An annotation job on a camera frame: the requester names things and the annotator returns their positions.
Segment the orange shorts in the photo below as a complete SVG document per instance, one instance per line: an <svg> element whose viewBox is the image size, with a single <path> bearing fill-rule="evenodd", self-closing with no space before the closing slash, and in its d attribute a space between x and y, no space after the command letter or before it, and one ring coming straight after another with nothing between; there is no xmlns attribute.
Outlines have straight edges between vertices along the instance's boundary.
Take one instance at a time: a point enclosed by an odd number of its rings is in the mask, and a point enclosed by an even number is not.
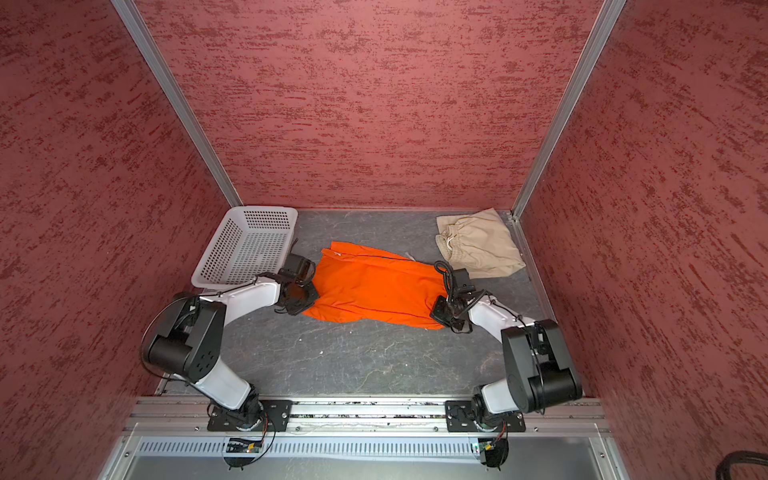
<svg viewBox="0 0 768 480"><path fill-rule="evenodd" d="M446 290L431 265L371 247L333 241L322 250L312 279L319 298L303 314L331 323L375 320L426 330Z"/></svg>

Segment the beige drawstring shorts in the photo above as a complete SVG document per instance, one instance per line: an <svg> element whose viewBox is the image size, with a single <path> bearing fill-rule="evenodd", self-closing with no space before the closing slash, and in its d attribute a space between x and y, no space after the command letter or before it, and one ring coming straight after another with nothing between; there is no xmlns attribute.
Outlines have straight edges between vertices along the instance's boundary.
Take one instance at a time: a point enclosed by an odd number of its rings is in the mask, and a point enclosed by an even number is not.
<svg viewBox="0 0 768 480"><path fill-rule="evenodd" d="M436 245L453 269L466 269L472 279L503 278L526 264L511 232L493 208L468 215L436 218Z"/></svg>

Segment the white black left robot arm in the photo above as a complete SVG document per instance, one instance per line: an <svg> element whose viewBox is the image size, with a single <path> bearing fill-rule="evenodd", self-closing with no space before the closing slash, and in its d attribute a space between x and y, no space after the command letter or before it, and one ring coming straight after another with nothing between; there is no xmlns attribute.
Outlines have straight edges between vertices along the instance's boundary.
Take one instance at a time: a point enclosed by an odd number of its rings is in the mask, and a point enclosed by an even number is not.
<svg viewBox="0 0 768 480"><path fill-rule="evenodd" d="M183 295L152 320L142 336L141 364L205 395L217 419L233 430L266 426L268 416L256 388L222 359L224 330L262 308L296 316L319 294L309 280L268 275L223 291Z"/></svg>

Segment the aluminium corner post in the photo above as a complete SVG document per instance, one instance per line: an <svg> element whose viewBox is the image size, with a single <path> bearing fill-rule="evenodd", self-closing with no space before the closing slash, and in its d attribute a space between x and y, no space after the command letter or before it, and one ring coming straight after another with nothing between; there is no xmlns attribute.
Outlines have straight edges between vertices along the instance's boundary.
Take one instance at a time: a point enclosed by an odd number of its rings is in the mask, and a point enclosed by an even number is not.
<svg viewBox="0 0 768 480"><path fill-rule="evenodd" d="M136 3L129 0L112 0L111 4L226 201L231 207L242 206L240 195L153 39Z"/></svg>
<svg viewBox="0 0 768 480"><path fill-rule="evenodd" d="M605 0L602 3L530 172L511 210L513 222L519 222L522 218L625 5L625 0Z"/></svg>

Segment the left small circuit board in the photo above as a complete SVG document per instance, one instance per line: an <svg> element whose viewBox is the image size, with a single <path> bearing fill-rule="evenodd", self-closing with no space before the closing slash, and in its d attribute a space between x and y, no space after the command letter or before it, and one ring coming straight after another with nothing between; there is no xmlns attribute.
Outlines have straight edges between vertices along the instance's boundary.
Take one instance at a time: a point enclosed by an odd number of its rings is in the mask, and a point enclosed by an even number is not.
<svg viewBox="0 0 768 480"><path fill-rule="evenodd" d="M225 447L227 455L257 455L264 446L263 440L230 438Z"/></svg>

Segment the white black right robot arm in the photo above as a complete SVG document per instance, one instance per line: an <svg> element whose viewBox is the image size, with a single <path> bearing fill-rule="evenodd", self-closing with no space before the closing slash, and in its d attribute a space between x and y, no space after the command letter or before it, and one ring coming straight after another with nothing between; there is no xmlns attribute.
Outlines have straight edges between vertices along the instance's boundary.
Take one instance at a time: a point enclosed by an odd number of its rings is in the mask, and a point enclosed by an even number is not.
<svg viewBox="0 0 768 480"><path fill-rule="evenodd" d="M490 333L502 347L504 377L477 387L472 399L448 403L448 428L502 432L524 429L526 413L576 401L583 387L557 322L533 320L503 305L495 296L440 296L431 318L457 334L475 327Z"/></svg>

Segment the aluminium right corner post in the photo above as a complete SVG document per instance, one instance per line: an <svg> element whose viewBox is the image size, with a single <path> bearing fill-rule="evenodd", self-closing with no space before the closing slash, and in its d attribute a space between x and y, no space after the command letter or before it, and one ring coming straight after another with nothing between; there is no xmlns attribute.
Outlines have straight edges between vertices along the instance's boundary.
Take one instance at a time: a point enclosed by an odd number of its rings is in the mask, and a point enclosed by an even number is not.
<svg viewBox="0 0 768 480"><path fill-rule="evenodd" d="M602 3L530 172L511 210L513 222L519 222L522 218L625 5L625 0L605 0Z"/></svg>

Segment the aluminium front rail frame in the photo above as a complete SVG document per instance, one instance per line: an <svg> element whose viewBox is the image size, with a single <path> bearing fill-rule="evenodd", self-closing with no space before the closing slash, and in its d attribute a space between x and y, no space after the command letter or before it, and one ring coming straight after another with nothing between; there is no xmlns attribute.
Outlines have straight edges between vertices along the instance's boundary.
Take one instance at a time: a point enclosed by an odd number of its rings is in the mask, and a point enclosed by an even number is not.
<svg viewBox="0 0 768 480"><path fill-rule="evenodd" d="M467 412L456 416L448 402L461 397L269 397L262 403L277 416L282 436L426 437L490 434ZM122 433L145 435L213 436L207 425L215 416L203 396L163 395L139 398ZM549 407L544 414L514 413L504 429L511 437L610 437L601 402L586 399Z"/></svg>

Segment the white plastic laundry basket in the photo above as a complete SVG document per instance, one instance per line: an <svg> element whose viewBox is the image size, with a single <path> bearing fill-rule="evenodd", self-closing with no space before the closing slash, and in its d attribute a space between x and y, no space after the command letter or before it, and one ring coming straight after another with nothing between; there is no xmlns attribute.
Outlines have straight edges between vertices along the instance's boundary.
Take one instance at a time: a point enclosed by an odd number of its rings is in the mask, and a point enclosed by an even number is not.
<svg viewBox="0 0 768 480"><path fill-rule="evenodd" d="M276 273L294 240L298 211L289 207L229 209L191 277L197 288L222 291Z"/></svg>

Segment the aluminium left corner post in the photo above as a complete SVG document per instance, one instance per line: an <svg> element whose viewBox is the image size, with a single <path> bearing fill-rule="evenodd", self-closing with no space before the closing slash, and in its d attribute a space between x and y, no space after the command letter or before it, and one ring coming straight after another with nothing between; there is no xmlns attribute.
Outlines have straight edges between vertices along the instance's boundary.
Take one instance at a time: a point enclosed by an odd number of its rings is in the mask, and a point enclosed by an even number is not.
<svg viewBox="0 0 768 480"><path fill-rule="evenodd" d="M112 0L111 4L226 201L231 207L242 206L240 195L153 39L136 3L129 0Z"/></svg>

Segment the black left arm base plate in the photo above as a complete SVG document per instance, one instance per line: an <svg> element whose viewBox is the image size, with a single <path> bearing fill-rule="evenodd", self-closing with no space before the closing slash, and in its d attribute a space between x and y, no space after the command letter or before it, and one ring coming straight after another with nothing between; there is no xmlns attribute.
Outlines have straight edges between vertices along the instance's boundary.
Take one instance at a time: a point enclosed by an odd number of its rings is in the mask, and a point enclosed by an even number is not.
<svg viewBox="0 0 768 480"><path fill-rule="evenodd" d="M209 432L284 432L294 403L291 400L251 400L239 409L226 409L211 403L208 410Z"/></svg>

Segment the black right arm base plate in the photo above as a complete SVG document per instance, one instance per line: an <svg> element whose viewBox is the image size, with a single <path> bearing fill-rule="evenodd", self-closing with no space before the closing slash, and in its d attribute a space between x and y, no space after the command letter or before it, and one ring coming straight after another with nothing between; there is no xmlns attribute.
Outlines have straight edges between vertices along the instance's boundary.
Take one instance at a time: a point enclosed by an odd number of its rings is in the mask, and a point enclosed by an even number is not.
<svg viewBox="0 0 768 480"><path fill-rule="evenodd" d="M523 414L509 411L490 413L477 398L449 400L444 403L447 430L450 433L522 433L526 431Z"/></svg>

